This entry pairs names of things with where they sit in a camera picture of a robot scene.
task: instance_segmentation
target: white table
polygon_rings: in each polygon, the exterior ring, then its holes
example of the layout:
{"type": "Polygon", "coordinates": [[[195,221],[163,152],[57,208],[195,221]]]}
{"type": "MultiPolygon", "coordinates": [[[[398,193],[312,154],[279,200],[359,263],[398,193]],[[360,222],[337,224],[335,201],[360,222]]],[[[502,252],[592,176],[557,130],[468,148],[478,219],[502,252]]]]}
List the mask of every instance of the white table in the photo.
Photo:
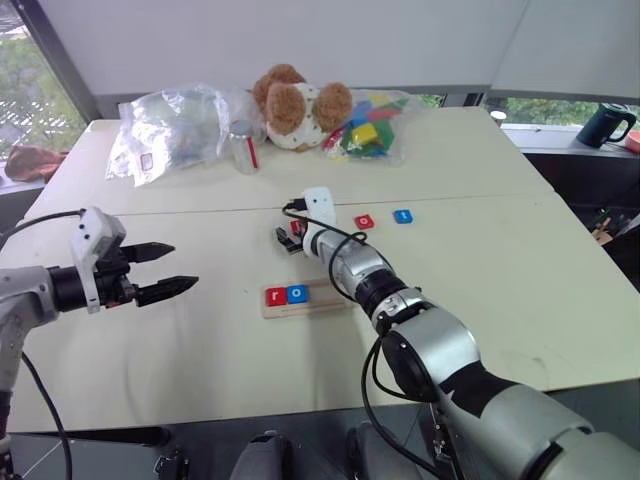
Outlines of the white table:
{"type": "MultiPolygon", "coordinates": [[[[253,176],[230,163],[194,167],[134,189],[104,181],[118,122],[93,122],[27,213],[97,205],[120,216],[126,243],[176,252],[135,266],[142,285],[199,275],[167,302],[89,317],[62,315],[26,350],[69,429],[99,429],[361,405],[374,332],[358,309],[265,320],[261,287],[326,278],[289,257],[273,228],[304,188],[327,185],[341,225],[368,213],[371,242],[398,274],[473,331],[488,368],[541,389],[640,376],[639,297],[550,185],[480,109],[425,113],[402,167],[341,163],[317,151],[260,150],[253,176]],[[409,208],[415,223],[391,212],[409,208]]],[[[73,220],[21,232],[1,267],[69,265],[73,220]]],[[[388,371],[382,377],[391,382],[388,371]]],[[[13,431],[53,429],[26,370],[13,431]]],[[[377,404],[397,399],[372,393],[377,404]]]]}
{"type": "MultiPolygon", "coordinates": [[[[640,376],[639,297],[556,194],[348,205],[338,208],[339,223],[349,228],[362,213],[376,221],[371,243],[408,284],[469,326],[497,375],[545,390],[640,376]],[[396,208],[409,208],[414,223],[396,224],[396,208]]],[[[200,282],[145,308],[65,314],[29,335],[25,350],[67,428],[361,406],[360,369],[374,340],[363,313],[260,316],[262,286],[325,277],[275,242],[274,225],[286,222],[277,209],[121,219],[126,243],[176,246],[135,266],[133,280],[185,274],[200,282]]],[[[0,265],[69,264],[73,225],[22,232],[0,265]]],[[[391,382],[388,371],[382,377],[391,382]]],[[[54,428],[25,369],[9,426],[54,428]]]]}
{"type": "Polygon", "coordinates": [[[140,188],[104,181],[120,122],[93,122],[28,217],[97,205],[114,214],[275,208],[313,185],[329,185],[338,204],[551,192],[480,108],[428,110],[408,128],[402,167],[340,162],[318,149],[259,150],[262,170],[240,175],[230,161],[195,166],[140,188]]]}

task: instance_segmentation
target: tree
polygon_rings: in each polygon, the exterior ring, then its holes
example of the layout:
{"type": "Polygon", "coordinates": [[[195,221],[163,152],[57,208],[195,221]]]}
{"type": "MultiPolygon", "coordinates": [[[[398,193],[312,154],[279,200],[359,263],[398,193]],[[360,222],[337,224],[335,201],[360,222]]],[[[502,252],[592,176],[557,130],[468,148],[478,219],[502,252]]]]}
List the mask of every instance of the tree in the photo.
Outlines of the tree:
{"type": "MultiPolygon", "coordinates": [[[[0,12],[8,0],[0,0],[0,12]]],[[[68,151],[84,130],[66,92],[26,33],[0,33],[0,158],[13,143],[68,151]]]]}
{"type": "MultiPolygon", "coordinates": [[[[545,98],[491,99],[490,105],[499,105],[506,110],[506,123],[533,123],[542,125],[586,124],[598,110],[598,103],[570,102],[545,98]]],[[[640,108],[629,106],[636,116],[640,108]]]]}
{"type": "Polygon", "coordinates": [[[442,95],[421,94],[419,96],[425,105],[429,107],[434,107],[434,108],[440,107],[442,105],[442,100],[444,98],[442,95]]]}

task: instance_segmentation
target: black cable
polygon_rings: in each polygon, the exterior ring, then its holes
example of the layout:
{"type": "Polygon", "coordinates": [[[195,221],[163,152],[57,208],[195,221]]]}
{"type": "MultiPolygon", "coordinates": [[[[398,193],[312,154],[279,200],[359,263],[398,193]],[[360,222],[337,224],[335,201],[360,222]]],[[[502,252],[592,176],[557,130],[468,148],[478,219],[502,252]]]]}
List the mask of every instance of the black cable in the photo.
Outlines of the black cable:
{"type": "Polygon", "coordinates": [[[83,213],[84,213],[84,210],[70,210],[68,212],[52,213],[50,215],[45,215],[43,217],[34,218],[33,220],[29,220],[27,222],[21,223],[20,225],[16,225],[15,227],[10,228],[6,232],[3,232],[0,237],[0,241],[6,240],[10,236],[15,235],[18,232],[21,232],[25,228],[29,228],[35,225],[36,223],[46,222],[47,220],[53,220],[55,218],[81,216],[83,213]]]}
{"type": "Polygon", "coordinates": [[[394,390],[391,390],[390,388],[385,387],[382,382],[380,382],[380,380],[378,379],[378,356],[380,355],[380,349],[382,347],[382,340],[380,340],[380,347],[376,348],[375,353],[373,354],[373,365],[371,365],[371,374],[373,377],[373,383],[376,384],[376,387],[378,387],[380,390],[382,390],[383,392],[396,397],[396,398],[401,398],[403,400],[410,400],[410,401],[418,401],[418,400],[414,400],[411,397],[408,397],[407,395],[405,395],[404,393],[400,393],[400,392],[396,392],[394,390]]]}
{"type": "Polygon", "coordinates": [[[365,245],[364,241],[366,239],[367,239],[367,234],[364,232],[355,232],[355,233],[352,233],[351,235],[347,234],[347,237],[338,244],[336,249],[331,254],[331,258],[329,259],[329,280],[331,281],[331,285],[333,285],[333,288],[335,288],[340,295],[342,295],[347,300],[351,300],[352,302],[355,302],[356,300],[353,297],[351,297],[351,295],[349,295],[347,292],[345,292],[344,290],[338,287],[335,277],[333,276],[333,264],[336,261],[336,258],[338,257],[338,253],[340,252],[340,250],[342,250],[342,248],[344,248],[347,245],[347,243],[354,241],[354,242],[360,243],[360,245],[365,245]]]}
{"type": "Polygon", "coordinates": [[[376,350],[379,350],[381,345],[382,345],[382,340],[378,338],[373,344],[373,346],[371,347],[371,350],[369,350],[369,353],[367,354],[367,358],[365,359],[364,365],[362,366],[362,375],[360,377],[360,389],[362,390],[362,402],[364,403],[364,409],[367,412],[367,416],[369,417],[369,420],[371,420],[371,424],[373,425],[373,428],[375,428],[378,434],[382,437],[382,439],[385,442],[387,442],[389,446],[393,448],[396,452],[398,452],[400,455],[411,460],[413,463],[423,468],[434,477],[438,479],[449,480],[450,477],[445,476],[442,472],[439,472],[438,470],[436,470],[436,468],[433,465],[431,465],[424,459],[420,458],[412,451],[407,450],[405,447],[400,445],[396,441],[396,439],[393,438],[393,436],[391,436],[391,434],[389,434],[389,432],[387,432],[384,429],[384,427],[380,424],[375,414],[373,413],[373,409],[371,408],[371,404],[369,403],[369,396],[367,394],[367,373],[369,372],[369,364],[371,363],[371,360],[375,355],[376,350]]]}
{"type": "MultiPolygon", "coordinates": [[[[326,224],[324,222],[321,222],[319,220],[316,220],[314,218],[306,217],[304,215],[298,215],[297,213],[292,213],[292,212],[289,211],[290,208],[294,208],[293,202],[292,203],[288,203],[287,205],[282,207],[282,214],[286,215],[287,217],[295,218],[296,220],[301,220],[303,222],[314,223],[314,224],[316,224],[316,225],[318,225],[320,227],[326,228],[327,230],[331,230],[332,232],[338,233],[340,235],[344,235],[346,237],[342,242],[340,242],[338,244],[336,249],[333,251],[333,254],[331,255],[331,258],[329,259],[329,281],[331,282],[331,285],[333,286],[333,288],[335,288],[336,291],[340,295],[342,295],[347,300],[351,300],[352,302],[355,302],[355,299],[353,297],[351,297],[351,295],[346,293],[342,288],[340,288],[338,286],[338,283],[336,282],[336,279],[333,276],[333,264],[334,264],[336,258],[338,257],[338,253],[340,252],[340,250],[342,250],[342,248],[344,248],[350,241],[358,242],[361,246],[368,245],[367,244],[367,238],[368,238],[367,234],[365,232],[347,233],[344,230],[340,230],[337,227],[334,227],[332,225],[328,225],[328,224],[326,224]]],[[[380,258],[382,258],[382,260],[387,265],[389,265],[389,268],[392,268],[391,264],[384,257],[384,255],[382,255],[380,252],[378,252],[378,250],[376,250],[376,252],[378,253],[378,255],[380,255],[380,258]]]]}
{"type": "Polygon", "coordinates": [[[64,452],[64,464],[65,464],[65,470],[66,470],[65,478],[67,480],[71,480],[73,478],[73,463],[71,461],[71,447],[69,446],[69,437],[67,437],[67,432],[62,426],[62,420],[60,420],[60,415],[58,415],[58,410],[56,410],[56,406],[53,404],[53,401],[49,396],[49,392],[47,392],[47,389],[42,383],[42,379],[40,378],[40,375],[38,375],[38,371],[36,370],[35,365],[31,362],[31,359],[24,352],[22,352],[22,361],[31,372],[31,376],[33,376],[33,381],[35,382],[36,387],[38,387],[38,390],[40,391],[42,398],[47,404],[47,407],[49,407],[49,411],[51,412],[53,421],[56,423],[56,428],[58,429],[58,436],[60,437],[60,442],[62,443],[62,450],[64,452]]]}

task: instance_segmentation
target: blue block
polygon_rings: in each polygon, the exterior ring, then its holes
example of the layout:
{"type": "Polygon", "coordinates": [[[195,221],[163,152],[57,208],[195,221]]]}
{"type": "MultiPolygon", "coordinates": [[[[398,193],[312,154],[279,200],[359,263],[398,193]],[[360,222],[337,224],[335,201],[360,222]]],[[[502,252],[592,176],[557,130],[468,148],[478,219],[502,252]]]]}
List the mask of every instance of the blue block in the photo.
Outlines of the blue block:
{"type": "Polygon", "coordinates": [[[367,113],[373,109],[373,104],[369,100],[356,103],[351,112],[351,118],[367,118],[367,113]]]}
{"type": "Polygon", "coordinates": [[[287,302],[307,303],[309,301],[309,291],[306,285],[291,285],[287,287],[287,302]]]}
{"type": "Polygon", "coordinates": [[[396,219],[396,223],[411,223],[413,222],[413,216],[409,210],[396,210],[393,212],[393,218],[396,219]]]}
{"type": "Polygon", "coordinates": [[[351,122],[351,128],[356,128],[365,123],[369,123],[369,120],[367,120],[367,117],[351,117],[349,122],[351,122]]]}

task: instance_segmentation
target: red label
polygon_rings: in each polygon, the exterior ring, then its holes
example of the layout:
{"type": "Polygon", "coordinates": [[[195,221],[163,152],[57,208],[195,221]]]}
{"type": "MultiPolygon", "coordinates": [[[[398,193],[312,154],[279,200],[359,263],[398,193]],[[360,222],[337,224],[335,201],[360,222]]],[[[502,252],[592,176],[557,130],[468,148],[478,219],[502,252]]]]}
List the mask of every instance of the red label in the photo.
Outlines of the red label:
{"type": "Polygon", "coordinates": [[[267,307],[276,307],[287,304],[287,289],[284,287],[267,288],[265,291],[265,303],[267,307]]]}
{"type": "Polygon", "coordinates": [[[140,169],[143,172],[151,170],[153,168],[153,155],[150,153],[143,153],[140,155],[140,169]]]}
{"type": "Polygon", "coordinates": [[[354,218],[356,222],[356,226],[360,230],[366,230],[367,228],[373,228],[375,225],[373,223],[373,219],[369,215],[360,215],[359,217],[354,218]]]}

